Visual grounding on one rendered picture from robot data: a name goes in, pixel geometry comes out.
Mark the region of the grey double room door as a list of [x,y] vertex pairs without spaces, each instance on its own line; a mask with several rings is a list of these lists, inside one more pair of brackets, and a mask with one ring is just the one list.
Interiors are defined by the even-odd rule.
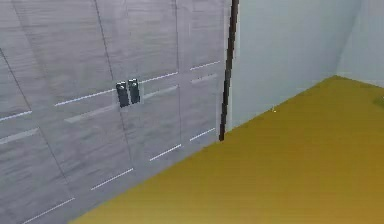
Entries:
[[0,0],[0,224],[68,224],[214,143],[229,16],[230,0]]

